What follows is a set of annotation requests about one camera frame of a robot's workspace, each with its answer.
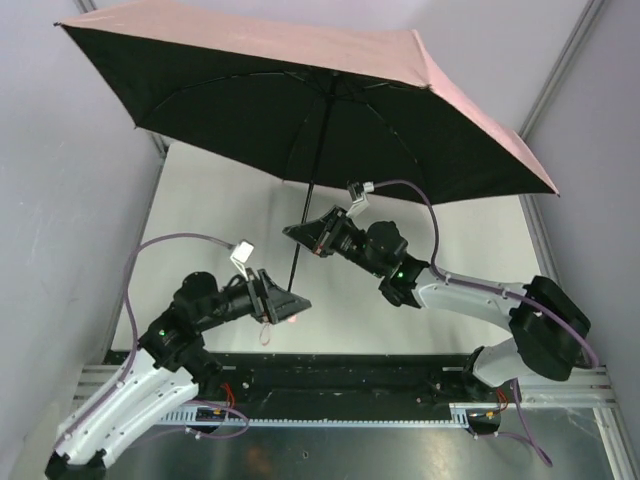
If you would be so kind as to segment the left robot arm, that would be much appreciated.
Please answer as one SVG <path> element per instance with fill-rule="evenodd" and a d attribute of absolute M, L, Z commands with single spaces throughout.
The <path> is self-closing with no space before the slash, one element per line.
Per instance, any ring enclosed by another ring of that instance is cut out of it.
<path fill-rule="evenodd" d="M 210 273 L 190 274 L 119 370 L 59 426 L 46 477 L 104 478 L 159 419 L 195 399 L 221 369 L 205 348 L 205 331 L 246 316 L 275 325 L 310 307 L 263 269 L 237 275 L 225 287 Z"/>

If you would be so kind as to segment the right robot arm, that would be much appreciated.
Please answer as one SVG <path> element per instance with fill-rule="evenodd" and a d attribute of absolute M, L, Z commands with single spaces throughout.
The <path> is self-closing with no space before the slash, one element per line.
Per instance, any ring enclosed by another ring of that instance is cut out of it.
<path fill-rule="evenodd" d="M 446 310 L 509 332 L 509 339 L 480 346 L 468 357 L 462 381 L 472 395 L 531 375 L 564 382 L 586 348 L 589 319 L 550 278 L 498 283 L 439 273 L 408 253 L 408 242 L 394 222 L 360 229 L 338 206 L 317 220 L 287 226 L 283 233 L 318 257 L 338 254 L 380 278 L 382 295 L 396 307 Z"/>

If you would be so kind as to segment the pink folding umbrella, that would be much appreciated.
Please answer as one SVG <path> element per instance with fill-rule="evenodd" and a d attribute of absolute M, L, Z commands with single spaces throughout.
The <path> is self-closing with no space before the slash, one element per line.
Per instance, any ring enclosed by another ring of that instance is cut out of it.
<path fill-rule="evenodd" d="M 135 1 L 62 29 L 136 126 L 284 181 L 407 180 L 435 204 L 556 186 L 413 31 L 366 32 Z"/>

